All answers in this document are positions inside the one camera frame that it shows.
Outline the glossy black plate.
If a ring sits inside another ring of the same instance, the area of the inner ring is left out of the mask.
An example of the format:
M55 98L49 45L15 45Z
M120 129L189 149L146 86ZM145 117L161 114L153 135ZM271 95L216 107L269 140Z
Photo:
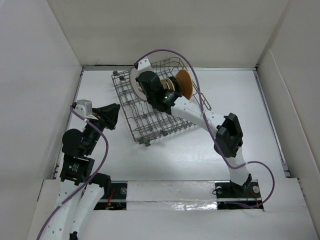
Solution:
M178 93L181 93L181 85L180 85L180 81L175 77L175 76L172 76L171 78L171 81L173 83L173 86L174 86L174 90Z

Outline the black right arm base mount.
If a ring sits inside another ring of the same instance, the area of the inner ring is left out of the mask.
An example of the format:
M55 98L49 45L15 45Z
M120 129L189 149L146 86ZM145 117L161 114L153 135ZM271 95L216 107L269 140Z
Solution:
M250 206L249 209L264 209L259 184L253 180L245 191L236 191L229 181L215 182L212 194L217 199L218 210L239 210L246 209L240 205Z

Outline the cream plate with red motifs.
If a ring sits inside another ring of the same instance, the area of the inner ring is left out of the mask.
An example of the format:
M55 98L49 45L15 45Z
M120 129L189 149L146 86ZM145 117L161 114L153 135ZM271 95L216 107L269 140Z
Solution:
M172 80L170 78L165 79L168 85L168 89L175 91L175 85L173 84Z

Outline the cream plate with green brushstroke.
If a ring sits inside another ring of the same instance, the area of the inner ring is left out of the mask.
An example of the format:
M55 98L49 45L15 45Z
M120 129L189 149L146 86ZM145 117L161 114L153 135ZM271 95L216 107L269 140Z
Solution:
M170 88L169 82L168 82L168 80L166 78L161 79L160 83L161 83L161 85L163 86L163 88L165 90L168 90Z

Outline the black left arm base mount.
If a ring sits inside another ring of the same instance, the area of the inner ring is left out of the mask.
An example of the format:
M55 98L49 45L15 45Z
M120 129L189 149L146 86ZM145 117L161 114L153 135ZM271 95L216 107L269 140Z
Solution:
M127 181L112 181L109 192L98 201L94 210L122 211L127 209Z

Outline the orange woven bamboo plate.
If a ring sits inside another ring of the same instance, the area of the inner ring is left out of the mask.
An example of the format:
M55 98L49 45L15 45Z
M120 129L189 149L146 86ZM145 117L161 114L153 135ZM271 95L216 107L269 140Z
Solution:
M186 69L181 69L175 76L178 85L179 93L190 100L193 95L193 80L190 73Z

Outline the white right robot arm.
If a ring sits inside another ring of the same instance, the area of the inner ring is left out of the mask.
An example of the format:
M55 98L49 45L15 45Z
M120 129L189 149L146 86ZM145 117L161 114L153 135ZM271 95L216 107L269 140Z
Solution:
M238 117L233 113L216 114L192 102L193 80L185 69L165 79L147 70L138 73L136 81L154 109L189 121L210 133L214 150L227 164L232 193L237 197L246 194L252 176L242 155L243 132Z

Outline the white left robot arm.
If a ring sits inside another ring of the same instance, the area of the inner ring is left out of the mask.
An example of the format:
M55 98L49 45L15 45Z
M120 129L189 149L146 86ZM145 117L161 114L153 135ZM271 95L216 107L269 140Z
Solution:
M108 142L103 131L116 128L120 105L94 108L91 101L78 100L70 110L85 127L69 129L62 136L59 192L39 240L79 240L98 201L112 193L111 177L93 170L90 155L100 138Z

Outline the white plate with red characters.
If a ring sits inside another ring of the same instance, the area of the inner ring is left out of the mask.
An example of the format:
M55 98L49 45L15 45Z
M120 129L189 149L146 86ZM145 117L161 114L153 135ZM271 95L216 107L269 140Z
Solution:
M131 68L129 71L129 81L131 83L133 92L137 96L138 99L146 102L147 97L145 96L140 84L136 81L136 78L138 77L138 71L135 67Z

